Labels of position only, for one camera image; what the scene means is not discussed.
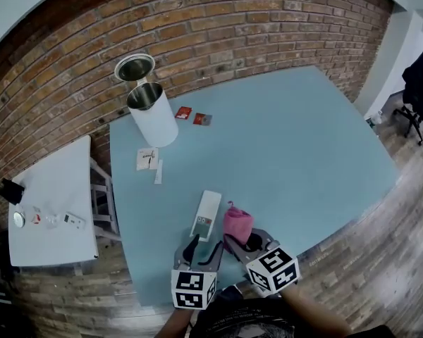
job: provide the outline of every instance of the office chair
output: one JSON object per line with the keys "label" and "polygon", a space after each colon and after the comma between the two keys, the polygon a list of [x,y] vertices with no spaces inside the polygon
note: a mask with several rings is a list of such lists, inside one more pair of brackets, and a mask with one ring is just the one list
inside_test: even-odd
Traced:
{"label": "office chair", "polygon": [[404,70],[403,79],[406,83],[403,92],[404,105],[401,110],[395,109],[393,114],[401,114],[409,120],[409,128],[404,137],[409,135],[413,126],[420,138],[418,145],[422,145],[423,138],[419,126],[423,122],[423,52],[409,68]]}

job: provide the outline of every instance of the person's arm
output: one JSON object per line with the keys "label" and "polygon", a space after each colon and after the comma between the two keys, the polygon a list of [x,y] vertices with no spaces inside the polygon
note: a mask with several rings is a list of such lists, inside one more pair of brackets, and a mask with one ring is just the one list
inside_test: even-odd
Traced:
{"label": "person's arm", "polygon": [[175,309],[155,338],[184,338],[192,309]]}
{"label": "person's arm", "polygon": [[294,284],[279,292],[294,313],[319,337],[343,338],[352,334],[347,322],[329,309],[301,295]]}

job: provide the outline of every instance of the light blue table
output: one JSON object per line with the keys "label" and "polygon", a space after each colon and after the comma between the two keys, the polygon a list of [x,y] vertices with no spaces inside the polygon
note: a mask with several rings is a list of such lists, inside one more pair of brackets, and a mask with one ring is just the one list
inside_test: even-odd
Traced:
{"label": "light blue table", "polygon": [[[137,150],[147,143],[132,117],[110,126],[116,212],[142,305],[171,301],[173,254],[188,239],[204,190],[222,200],[213,237],[195,258],[220,240],[229,200],[298,255],[359,217],[398,176],[362,116],[315,67],[226,82],[171,105],[193,112],[160,149],[162,185],[154,184],[155,170],[136,171]],[[212,114],[211,125],[193,125],[195,113]],[[219,287],[241,281],[226,252],[218,277]]]}

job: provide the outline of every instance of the pink object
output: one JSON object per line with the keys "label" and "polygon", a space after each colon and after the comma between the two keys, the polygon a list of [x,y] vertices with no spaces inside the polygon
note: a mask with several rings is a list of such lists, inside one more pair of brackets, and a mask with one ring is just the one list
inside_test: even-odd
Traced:
{"label": "pink object", "polygon": [[245,245],[251,235],[254,218],[245,211],[233,206],[232,201],[229,201],[229,204],[232,205],[224,214],[223,233],[231,235],[240,244]]}

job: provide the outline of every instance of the wooden floor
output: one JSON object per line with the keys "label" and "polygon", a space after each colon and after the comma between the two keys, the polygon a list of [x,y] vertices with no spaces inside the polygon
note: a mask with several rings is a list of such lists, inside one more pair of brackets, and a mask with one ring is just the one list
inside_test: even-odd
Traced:
{"label": "wooden floor", "polygon": [[[351,327],[388,325],[397,337],[423,330],[423,146],[394,118],[377,127],[401,171],[395,188],[300,259],[300,287]],[[13,297],[41,337],[153,337],[171,307],[141,307],[120,244],[76,266],[25,269]]]}

